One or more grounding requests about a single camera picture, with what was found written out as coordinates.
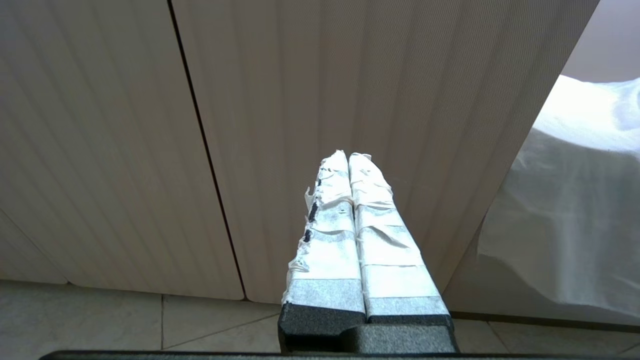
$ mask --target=white sheet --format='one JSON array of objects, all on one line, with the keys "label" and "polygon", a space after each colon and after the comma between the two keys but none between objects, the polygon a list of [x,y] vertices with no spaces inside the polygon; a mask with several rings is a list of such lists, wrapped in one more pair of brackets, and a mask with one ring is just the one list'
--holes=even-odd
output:
[{"label": "white sheet", "polygon": [[640,316],[640,79],[561,76],[507,174],[478,253],[547,298]]}]

